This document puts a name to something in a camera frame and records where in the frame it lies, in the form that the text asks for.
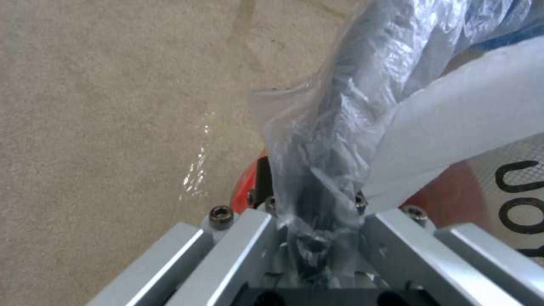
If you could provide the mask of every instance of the hole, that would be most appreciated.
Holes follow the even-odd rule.
[[[402,296],[393,291],[384,291],[378,297],[378,306],[410,306]]]
[[[542,222],[544,214],[535,206],[519,204],[508,211],[508,219],[519,225],[536,225]]]
[[[223,208],[223,207],[220,207],[218,209],[215,210],[215,214],[214,214],[216,217],[218,218],[225,218],[227,215],[228,215],[228,211]]]
[[[283,298],[275,291],[261,293],[253,303],[254,306],[285,306]]]
[[[412,208],[412,207],[408,209],[408,212],[411,213],[412,215],[415,215],[415,216],[418,216],[418,217],[423,215],[423,213],[421,213],[421,210],[416,209],[416,208]]]

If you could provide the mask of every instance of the black lettering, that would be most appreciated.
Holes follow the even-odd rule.
[[[508,185],[504,182],[504,175],[510,171],[523,170],[526,168],[534,167],[538,165],[538,161],[522,161],[516,163],[506,164],[501,166],[495,172],[495,182],[497,186],[504,192],[517,193],[529,190],[535,190],[544,187],[544,181],[538,181],[533,183],[521,184],[521,185]]]
[[[516,198],[503,204],[499,210],[499,219],[505,227],[520,234],[538,234],[544,232],[544,218],[534,225],[519,225],[508,217],[508,212],[519,205],[529,205],[538,208],[544,215],[544,202],[536,198]]]

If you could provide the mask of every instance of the black component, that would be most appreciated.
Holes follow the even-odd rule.
[[[518,249],[518,252],[527,257],[541,257],[544,258],[544,246],[538,249]]]
[[[265,291],[257,296],[254,306],[285,306],[285,301],[275,291]]]
[[[423,290],[329,289],[308,288],[264,289],[244,287],[233,306],[438,306]]]
[[[268,162],[268,156],[264,156],[257,160],[255,189],[251,195],[251,202],[249,201],[250,197],[248,196],[248,204],[256,209],[268,197],[273,195],[274,189],[272,187],[272,172],[270,172],[270,163]]]
[[[520,234],[539,234],[544,232],[544,219],[533,225],[520,225],[508,217],[508,211],[518,205],[530,205],[538,208],[544,214],[544,202],[537,198],[516,198],[504,203],[499,210],[499,219],[505,227]]]
[[[393,291],[385,291],[378,296],[378,306],[387,305],[410,306],[400,294]]]
[[[538,161],[522,161],[517,163],[509,163],[501,166],[495,172],[495,182],[497,186],[504,192],[517,193],[535,190],[544,187],[544,181],[532,182],[521,185],[508,185],[504,182],[504,175],[510,171],[523,170],[526,168],[538,165]]]

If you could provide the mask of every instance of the plastic bag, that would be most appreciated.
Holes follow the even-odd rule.
[[[542,13],[530,0],[374,1],[356,12],[314,79],[253,96],[302,280],[329,285],[333,245],[356,254],[355,195],[398,104],[468,46],[539,23]]]

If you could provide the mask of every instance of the screw head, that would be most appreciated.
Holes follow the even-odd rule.
[[[230,207],[219,205],[209,211],[208,219],[211,225],[215,227],[223,227],[232,222],[234,219],[234,213]]]
[[[404,205],[402,206],[402,211],[410,217],[412,220],[419,223],[421,226],[425,226],[425,223],[429,219],[427,213],[420,207],[416,205]]]

